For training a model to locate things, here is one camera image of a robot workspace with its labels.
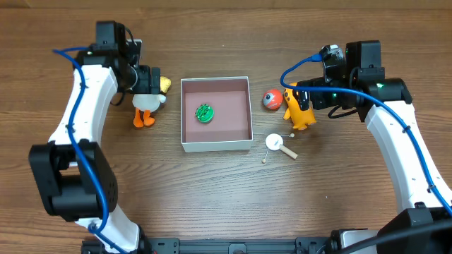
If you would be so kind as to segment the white plush duck toy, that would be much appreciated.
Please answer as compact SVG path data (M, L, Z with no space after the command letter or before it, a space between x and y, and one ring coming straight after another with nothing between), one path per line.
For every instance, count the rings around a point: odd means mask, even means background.
M136 94L133 96L132 104L135 107L135 116L133 125L136 128L151 126L155 123L155 119L151 113L157 111L161 104L167 100L165 94L169 90L172 81L164 76L160 77L160 91L156 94Z

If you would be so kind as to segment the orange dinosaur figure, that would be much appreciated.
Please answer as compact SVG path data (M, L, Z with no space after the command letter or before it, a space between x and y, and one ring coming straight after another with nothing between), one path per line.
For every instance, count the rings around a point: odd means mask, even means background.
M291 120L293 123L293 129L302 131L308 126L316 123L313 110L311 108L308 108L307 110L301 110L297 99L293 95L292 89L285 88L283 97L287 103L287 109L285 111L283 119Z

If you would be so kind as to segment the green plastic spinning top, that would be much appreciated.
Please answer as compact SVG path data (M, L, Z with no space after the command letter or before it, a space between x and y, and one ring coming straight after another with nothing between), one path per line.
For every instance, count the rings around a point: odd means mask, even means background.
M195 116L201 123L209 123L215 115L214 109L209 104L200 105L195 112Z

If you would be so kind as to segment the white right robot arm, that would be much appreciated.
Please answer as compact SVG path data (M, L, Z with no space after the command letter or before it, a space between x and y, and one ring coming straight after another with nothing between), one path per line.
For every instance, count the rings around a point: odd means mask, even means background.
M412 97L399 79L299 82L315 109L354 107L374 136L391 176L398 214L376 233L345 230L330 253L450 253L451 189L417 126Z

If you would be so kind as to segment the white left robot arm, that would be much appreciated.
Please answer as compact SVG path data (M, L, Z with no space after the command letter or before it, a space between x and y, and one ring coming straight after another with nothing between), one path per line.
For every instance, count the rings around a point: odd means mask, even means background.
M97 237L83 244L82 253L153 253L142 228L118 205L117 180L101 150L117 77L101 65L82 66L73 77L60 124L48 143L33 145L28 155L43 206Z

